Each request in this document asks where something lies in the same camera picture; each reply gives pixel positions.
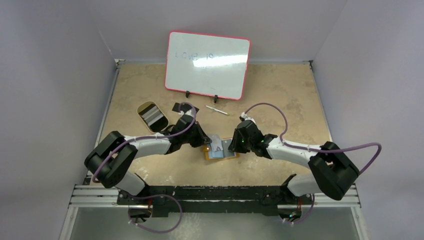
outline beige textured surface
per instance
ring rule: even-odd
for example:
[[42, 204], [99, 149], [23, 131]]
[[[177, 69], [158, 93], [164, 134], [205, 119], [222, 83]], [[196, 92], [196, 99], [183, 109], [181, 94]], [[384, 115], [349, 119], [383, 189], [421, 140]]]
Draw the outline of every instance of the beige textured surface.
[[[123, 135], [150, 135], [136, 113], [139, 105], [153, 101], [164, 111], [171, 124], [179, 115], [171, 111], [175, 102], [189, 101], [200, 111], [197, 114], [203, 130], [219, 134], [221, 138], [233, 136], [239, 124], [238, 116], [258, 102], [280, 107], [289, 123], [285, 138], [306, 144], [323, 144], [329, 140], [325, 117], [320, 105], [309, 66], [301, 64], [250, 64], [243, 98], [239, 101], [190, 95], [165, 89], [164, 64], [124, 64], [120, 70], [107, 114], [102, 136], [118, 130]], [[205, 107], [216, 107], [226, 116]], [[270, 106], [257, 106], [249, 112], [264, 134], [279, 135], [284, 120]], [[307, 173], [302, 166], [283, 160], [268, 160], [254, 153], [242, 154], [229, 160], [205, 160], [200, 148], [188, 144], [169, 155], [152, 155], [133, 161], [131, 172], [139, 174], [150, 185], [221, 185], [258, 186], [280, 185], [293, 174]]]

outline marker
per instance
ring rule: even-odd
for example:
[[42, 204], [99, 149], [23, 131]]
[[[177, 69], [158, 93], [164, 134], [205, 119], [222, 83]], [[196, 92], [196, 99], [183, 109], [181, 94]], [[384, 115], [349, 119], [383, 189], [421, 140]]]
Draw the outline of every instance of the marker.
[[222, 113], [222, 114], [225, 114], [225, 115], [227, 115], [227, 116], [229, 116], [229, 114], [228, 113], [226, 113], [225, 111], [221, 111], [221, 110], [218, 110], [218, 109], [216, 109], [216, 108], [214, 108], [214, 107], [211, 107], [211, 106], [208, 106], [208, 105], [205, 105], [208, 109], [212, 109], [212, 110], [214, 110], [214, 111], [217, 111], [218, 113]]

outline black mounting bar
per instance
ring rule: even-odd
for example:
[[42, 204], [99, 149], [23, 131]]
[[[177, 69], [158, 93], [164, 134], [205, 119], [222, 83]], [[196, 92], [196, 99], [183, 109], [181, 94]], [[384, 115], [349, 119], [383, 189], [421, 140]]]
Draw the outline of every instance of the black mounting bar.
[[[294, 205], [299, 197], [288, 196], [283, 186], [149, 186], [138, 194], [147, 197], [157, 194], [173, 196], [185, 213], [257, 213], [278, 216], [282, 212], [278, 205]], [[310, 197], [302, 196], [303, 204], [311, 204]], [[147, 205], [149, 200], [133, 200], [121, 191], [118, 205]], [[166, 197], [152, 199], [152, 217], [167, 217], [180, 209]]]

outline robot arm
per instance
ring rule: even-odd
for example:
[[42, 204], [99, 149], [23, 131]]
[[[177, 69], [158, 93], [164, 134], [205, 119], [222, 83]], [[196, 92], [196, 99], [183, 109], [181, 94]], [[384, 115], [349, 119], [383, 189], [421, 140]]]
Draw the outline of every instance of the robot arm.
[[110, 160], [100, 169], [96, 177], [107, 189], [116, 187], [133, 196], [138, 195], [144, 189], [146, 183], [141, 177], [128, 172], [134, 159], [156, 154], [171, 154], [179, 150], [183, 144], [190, 144], [193, 148], [197, 148], [212, 142], [198, 122], [183, 131], [193, 121], [194, 113], [192, 111], [194, 110], [191, 108], [185, 108], [185, 112], [182, 111], [183, 115], [172, 126], [171, 130], [167, 128], [150, 136], [123, 136], [118, 131], [112, 131], [88, 155], [84, 165], [89, 171], [95, 173], [113, 150], [129, 140], [134, 140], [126, 143], [118, 150], [116, 155], [110, 157]]
[[242, 122], [234, 130], [229, 150], [237, 153], [252, 151], [258, 157], [285, 160], [311, 170], [309, 174], [291, 175], [283, 184], [296, 197], [324, 193], [334, 200], [341, 200], [360, 174], [344, 153], [316, 153], [286, 145], [306, 149], [339, 149], [333, 142], [328, 141], [324, 145], [307, 145], [286, 140], [282, 142], [277, 135], [263, 135], [251, 117], [242, 115], [240, 119]]

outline glass panel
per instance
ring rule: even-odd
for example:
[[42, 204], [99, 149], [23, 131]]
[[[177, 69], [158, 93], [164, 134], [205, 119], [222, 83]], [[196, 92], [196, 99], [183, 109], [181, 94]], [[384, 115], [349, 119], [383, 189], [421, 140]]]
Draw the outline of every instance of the glass panel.
[[[143, 223], [156, 230], [171, 228], [177, 213], [167, 218], [151, 218]], [[128, 224], [126, 208], [80, 208], [72, 230], [72, 240], [358, 240], [351, 209], [315, 208], [308, 219], [298, 225], [283, 224], [279, 217], [253, 213], [184, 213], [180, 225], [172, 232], [157, 234]]]

